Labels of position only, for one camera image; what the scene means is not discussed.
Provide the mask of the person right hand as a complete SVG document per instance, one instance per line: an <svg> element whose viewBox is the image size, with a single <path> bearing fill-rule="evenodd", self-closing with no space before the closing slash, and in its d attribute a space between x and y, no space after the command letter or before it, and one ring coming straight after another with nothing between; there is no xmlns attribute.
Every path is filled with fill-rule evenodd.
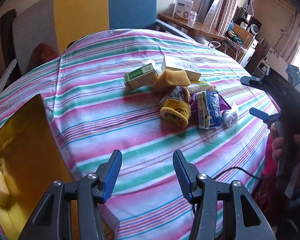
<svg viewBox="0 0 300 240"><path fill-rule="evenodd" d="M272 123L271 127L270 127L270 137L273 140L273 143L272 143L272 149L273 149L272 156L273 156L273 159L275 160L275 163L278 163L279 157L283 153L284 139L283 139L283 137L279 137L279 134L277 132L277 129L276 129L276 126L275 126L274 123ZM298 146L300 146L300 134L295 134L294 135L294 141Z"/></svg>

